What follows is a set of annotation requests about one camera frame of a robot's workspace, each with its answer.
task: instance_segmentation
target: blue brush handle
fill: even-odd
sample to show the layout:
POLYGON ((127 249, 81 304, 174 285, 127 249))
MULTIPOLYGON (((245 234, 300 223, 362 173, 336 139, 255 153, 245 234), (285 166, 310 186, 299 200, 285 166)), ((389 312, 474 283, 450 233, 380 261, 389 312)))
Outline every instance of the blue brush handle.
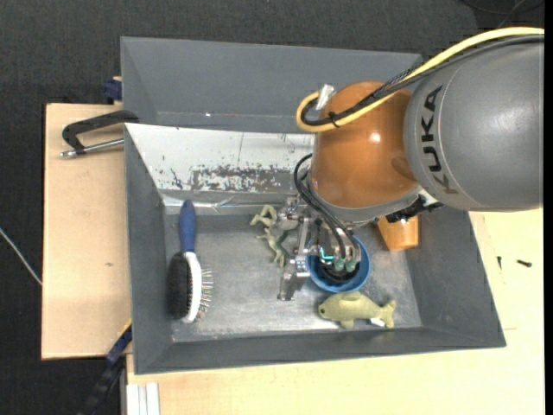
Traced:
POLYGON ((186 200, 179 215, 179 236, 181 237, 181 251, 194 252, 196 238, 196 212, 191 200, 186 200))

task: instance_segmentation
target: black floor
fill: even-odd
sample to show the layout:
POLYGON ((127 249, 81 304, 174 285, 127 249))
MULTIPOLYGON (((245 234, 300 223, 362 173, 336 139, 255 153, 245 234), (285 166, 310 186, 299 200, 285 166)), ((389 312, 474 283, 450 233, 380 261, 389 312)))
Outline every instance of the black floor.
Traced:
MULTIPOLYGON (((434 54, 479 29, 544 26, 541 0, 470 1, 480 9, 456 0, 0 0, 0 227, 40 272, 41 107, 105 103, 121 35, 434 54)), ((0 414, 76 413, 104 363, 40 361, 41 288, 2 239, 0 331, 0 414)), ((118 413, 117 397, 100 413, 118 413)))

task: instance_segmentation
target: toy fish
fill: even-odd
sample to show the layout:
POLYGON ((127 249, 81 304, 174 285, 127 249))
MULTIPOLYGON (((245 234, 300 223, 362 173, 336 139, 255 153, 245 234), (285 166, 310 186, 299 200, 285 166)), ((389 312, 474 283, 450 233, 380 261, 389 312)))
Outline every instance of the toy fish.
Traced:
POLYGON ((339 322, 344 329, 352 328, 353 321, 358 318, 377 318, 384 322, 386 328, 391 329, 394 327, 392 314, 395 308, 395 300, 380 307, 361 292, 340 292, 319 306, 319 315, 326 320, 339 322))

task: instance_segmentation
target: metal clamp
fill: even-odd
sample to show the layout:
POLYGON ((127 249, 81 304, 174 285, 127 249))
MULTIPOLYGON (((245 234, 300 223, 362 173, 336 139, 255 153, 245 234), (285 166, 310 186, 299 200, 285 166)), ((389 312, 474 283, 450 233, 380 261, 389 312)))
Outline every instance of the metal clamp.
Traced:
POLYGON ((79 134, 95 131, 106 126, 117 125, 118 123, 138 123, 138 117, 129 111, 117 111, 99 117, 89 118, 87 120, 78 121, 76 123, 68 124, 61 133, 63 139, 71 146, 72 150, 65 150, 60 153, 60 156, 82 156, 88 152, 95 150, 103 150, 111 148, 119 144, 123 144, 124 140, 119 138, 118 140, 111 140, 109 142, 93 144, 91 146, 85 146, 82 144, 77 136, 79 134))

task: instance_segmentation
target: brush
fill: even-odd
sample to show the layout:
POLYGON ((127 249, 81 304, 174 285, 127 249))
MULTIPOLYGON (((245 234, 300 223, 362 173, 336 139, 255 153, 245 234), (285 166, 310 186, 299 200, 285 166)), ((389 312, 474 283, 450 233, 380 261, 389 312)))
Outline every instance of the brush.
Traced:
POLYGON ((193 322, 207 311, 213 288, 211 272, 201 269, 194 251, 195 236, 194 204, 186 200, 179 213, 181 251, 171 259, 167 274, 168 312, 183 322, 193 322))

